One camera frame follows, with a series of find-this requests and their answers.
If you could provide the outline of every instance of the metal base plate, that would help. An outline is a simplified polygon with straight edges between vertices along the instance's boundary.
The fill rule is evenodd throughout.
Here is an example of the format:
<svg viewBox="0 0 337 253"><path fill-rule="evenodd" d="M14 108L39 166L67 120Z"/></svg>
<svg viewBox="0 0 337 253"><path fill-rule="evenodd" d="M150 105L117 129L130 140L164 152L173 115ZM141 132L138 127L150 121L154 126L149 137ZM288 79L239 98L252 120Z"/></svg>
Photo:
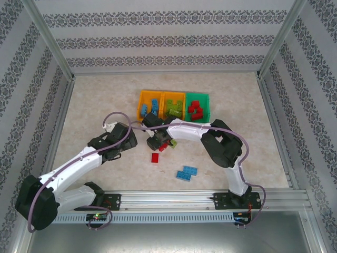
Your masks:
<svg viewBox="0 0 337 253"><path fill-rule="evenodd" d="M252 205L252 209L261 208L261 199L258 192L251 192L247 198L246 203L241 206L236 206L232 203L230 194L228 192L216 192L213 194L216 210L229 210L229 209L248 209L249 203Z"/></svg>
<svg viewBox="0 0 337 253"><path fill-rule="evenodd" d="M111 211L119 211L121 206L121 194L104 194L101 207L108 208ZM101 209L76 208L75 211L102 211Z"/></svg>

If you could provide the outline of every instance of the beige floor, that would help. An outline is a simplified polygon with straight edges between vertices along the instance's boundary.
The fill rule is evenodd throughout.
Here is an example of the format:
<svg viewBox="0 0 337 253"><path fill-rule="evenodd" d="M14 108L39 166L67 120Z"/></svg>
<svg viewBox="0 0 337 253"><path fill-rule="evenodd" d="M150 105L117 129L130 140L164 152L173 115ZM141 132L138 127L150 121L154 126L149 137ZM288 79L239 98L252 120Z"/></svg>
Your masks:
<svg viewBox="0 0 337 253"><path fill-rule="evenodd" d="M172 73L77 77L70 101L54 168L79 153L87 142L103 133L104 117L122 111L136 120L140 91L172 90L204 92L210 95L211 118L223 120L248 141L251 153L243 163L251 183L264 187L288 187L279 153L254 73ZM122 116L110 118L126 122ZM135 130L138 146L87 173L72 185L93 181L104 190L225 189L224 169L212 162L201 143L178 141L175 149L160 153L151 163L147 134ZM182 166L197 167L190 182L175 178Z"/></svg>

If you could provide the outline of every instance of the plastic tray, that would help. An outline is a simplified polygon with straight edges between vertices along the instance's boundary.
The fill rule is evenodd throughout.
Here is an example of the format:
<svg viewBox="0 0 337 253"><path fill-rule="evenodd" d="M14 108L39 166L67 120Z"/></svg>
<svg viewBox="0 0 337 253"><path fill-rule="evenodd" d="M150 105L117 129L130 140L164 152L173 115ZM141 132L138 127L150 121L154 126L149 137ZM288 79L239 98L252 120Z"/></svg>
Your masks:
<svg viewBox="0 0 337 253"><path fill-rule="evenodd" d="M165 120L167 117L165 115L166 113L166 107L167 107L167 100L171 99L173 100L173 104L177 104L178 100L183 101L183 111L182 111L182 117L181 120L185 119L185 104L186 104L186 93L185 92L173 92L173 91L164 91L163 92L163 99L162 103L160 105L159 109L159 118L162 118Z"/></svg>
<svg viewBox="0 0 337 253"><path fill-rule="evenodd" d="M147 105L147 113L151 112L152 108L152 99L157 99L158 101L158 114L160 113L161 110L161 104L162 104L162 99L163 99L163 92L162 91L146 91L142 90L141 95L139 98L139 103L138 103L138 108L137 108L137 119L139 121L142 121L144 118L141 117L141 110L143 104Z"/></svg>
<svg viewBox="0 0 337 253"><path fill-rule="evenodd" d="M188 113L188 107L191 105L192 101L198 100L200 102L200 107L204 109L204 117L200 120L192 121L191 113ZM197 122L197 123L208 123L210 120L210 97L205 93L186 93L186 106L185 106L185 121Z"/></svg>

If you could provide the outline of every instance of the patterned wallpaper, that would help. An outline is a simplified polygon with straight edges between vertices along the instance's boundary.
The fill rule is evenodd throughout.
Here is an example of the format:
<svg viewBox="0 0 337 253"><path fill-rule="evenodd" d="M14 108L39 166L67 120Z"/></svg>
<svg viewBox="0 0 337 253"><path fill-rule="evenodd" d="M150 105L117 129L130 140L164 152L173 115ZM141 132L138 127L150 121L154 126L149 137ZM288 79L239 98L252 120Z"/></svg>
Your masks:
<svg viewBox="0 0 337 253"><path fill-rule="evenodd" d="M77 74L257 71L293 1L42 0L36 5Z"/></svg>
<svg viewBox="0 0 337 253"><path fill-rule="evenodd" d="M0 252L23 179L42 173L68 80L22 3L0 0Z"/></svg>
<svg viewBox="0 0 337 253"><path fill-rule="evenodd" d="M296 179L337 252L337 8L309 0L265 76Z"/></svg>

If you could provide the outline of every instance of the yellow bin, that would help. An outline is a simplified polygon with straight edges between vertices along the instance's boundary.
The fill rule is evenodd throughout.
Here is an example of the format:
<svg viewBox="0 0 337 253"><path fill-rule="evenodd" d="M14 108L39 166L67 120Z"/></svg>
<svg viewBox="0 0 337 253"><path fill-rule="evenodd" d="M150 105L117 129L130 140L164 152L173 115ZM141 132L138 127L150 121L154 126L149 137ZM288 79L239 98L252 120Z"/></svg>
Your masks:
<svg viewBox="0 0 337 253"><path fill-rule="evenodd" d="M163 100L163 92L162 91L141 91L141 96L139 98L138 108L137 108L137 119L139 121L142 121L144 118L141 117L141 110L143 107L143 104L147 105L147 113L151 112L152 108L152 99L157 99L158 106L159 106L159 115L161 110L161 104Z"/></svg>
<svg viewBox="0 0 337 253"><path fill-rule="evenodd" d="M185 92L173 92L173 91L163 92L162 103L159 106L159 118L162 118L163 120L167 118L165 113L166 113L166 106L167 106L168 99L173 100L173 104L177 104L178 100L183 101L183 110L182 110L183 114L182 114L181 120L185 120L186 93Z"/></svg>

